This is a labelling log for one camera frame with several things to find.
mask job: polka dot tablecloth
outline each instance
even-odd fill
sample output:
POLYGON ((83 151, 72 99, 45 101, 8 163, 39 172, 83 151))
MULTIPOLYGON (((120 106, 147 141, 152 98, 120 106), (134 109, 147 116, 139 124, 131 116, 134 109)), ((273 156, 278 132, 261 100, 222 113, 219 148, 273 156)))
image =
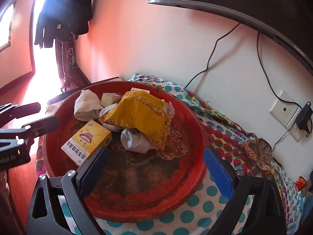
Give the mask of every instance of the polka dot tablecloth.
MULTIPOLYGON (((139 73, 135 73, 130 81, 162 88, 181 99, 196 113, 204 126, 209 143, 223 159, 229 161, 235 169, 243 169, 248 175, 262 176, 261 171, 248 161, 240 146, 242 142, 255 139, 256 136, 253 133, 244 131, 238 124, 197 99, 192 92, 178 84, 139 73)), ((292 235, 300 220, 301 201, 299 197, 301 195, 300 192, 297 192, 294 182, 286 174, 284 168, 279 167, 275 162, 272 162, 272 166, 275 168, 275 180, 282 196, 287 234, 292 235)), ((65 198, 59 196, 59 199, 71 231, 80 234, 68 210, 65 198)), ((205 235, 223 211, 227 201, 207 171, 199 188, 190 199, 159 219, 138 223, 117 223, 95 219, 108 235, 205 235)), ((253 195, 250 195, 233 234, 242 230, 252 201, 253 195)))

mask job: blue gripper pad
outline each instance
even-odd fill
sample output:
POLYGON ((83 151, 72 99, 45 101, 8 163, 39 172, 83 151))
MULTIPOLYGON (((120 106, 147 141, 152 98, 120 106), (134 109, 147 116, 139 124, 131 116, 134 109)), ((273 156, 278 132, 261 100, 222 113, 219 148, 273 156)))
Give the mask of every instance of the blue gripper pad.
POLYGON ((84 173, 84 176, 81 178, 80 182, 80 197, 84 199, 89 196, 94 189, 99 177, 101 176, 103 169, 106 166, 106 163, 109 159, 108 150, 103 147, 99 154, 92 161, 87 171, 84 173))
POLYGON ((222 160, 214 154, 214 149, 206 148, 203 152, 205 166, 208 168, 221 194, 230 200, 234 195, 233 181, 225 170, 222 160))

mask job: red snack wrapper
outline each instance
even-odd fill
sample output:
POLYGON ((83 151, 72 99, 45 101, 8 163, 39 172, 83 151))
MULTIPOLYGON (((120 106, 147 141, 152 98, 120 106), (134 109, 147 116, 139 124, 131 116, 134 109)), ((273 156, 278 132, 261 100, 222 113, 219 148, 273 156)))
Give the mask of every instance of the red snack wrapper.
POLYGON ((306 186, 306 180, 303 177, 299 177, 298 180, 295 182, 295 186, 300 191, 302 188, 306 186))

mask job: cartoon mouth illustration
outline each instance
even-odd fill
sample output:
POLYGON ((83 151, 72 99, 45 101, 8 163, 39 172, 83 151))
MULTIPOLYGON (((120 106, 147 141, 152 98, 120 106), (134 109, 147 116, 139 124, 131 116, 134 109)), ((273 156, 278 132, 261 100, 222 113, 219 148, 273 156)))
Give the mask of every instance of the cartoon mouth illustration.
POLYGON ((90 132, 85 132, 79 135, 83 140, 85 140, 88 143, 91 143, 92 140, 92 134, 90 132))

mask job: silver screw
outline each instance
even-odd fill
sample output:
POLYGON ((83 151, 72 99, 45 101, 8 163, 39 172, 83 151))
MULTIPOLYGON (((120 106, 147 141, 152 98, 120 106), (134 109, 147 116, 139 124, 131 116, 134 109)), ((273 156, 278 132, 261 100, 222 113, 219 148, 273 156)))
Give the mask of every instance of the silver screw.
POLYGON ((236 170, 237 175, 239 176, 244 176, 245 175, 245 171, 243 171, 242 169, 238 169, 236 170))
POLYGON ((18 139, 17 144, 18 144, 18 145, 23 145, 23 144, 24 144, 24 140, 23 140, 23 139, 18 139))
POLYGON ((46 178, 46 175, 45 174, 41 174, 40 176, 39 176, 39 180, 44 180, 46 178))
POLYGON ((69 177, 72 177, 72 176, 75 175, 75 173, 76 173, 76 171, 74 171, 73 169, 71 169, 71 170, 69 170, 69 171, 67 172, 67 175, 68 175, 69 177))
POLYGON ((267 178, 268 180, 273 180, 273 176, 270 175, 270 174, 266 175, 266 178, 267 178))

